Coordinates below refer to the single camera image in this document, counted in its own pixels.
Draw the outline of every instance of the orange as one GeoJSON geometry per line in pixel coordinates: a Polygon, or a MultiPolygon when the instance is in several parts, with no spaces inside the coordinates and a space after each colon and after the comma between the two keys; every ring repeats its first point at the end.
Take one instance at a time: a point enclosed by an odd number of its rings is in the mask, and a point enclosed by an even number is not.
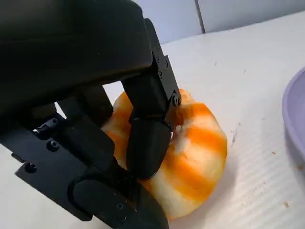
{"type": "MultiPolygon", "coordinates": [[[[224,172],[227,140],[216,118],[203,103],[180,89],[173,139],[152,179],[139,181],[159,202],[168,219],[185,216],[209,197],[224,172]]],[[[114,141],[120,166],[126,169],[126,148],[132,104],[126,93],[114,103],[102,130],[114,141]]]]}

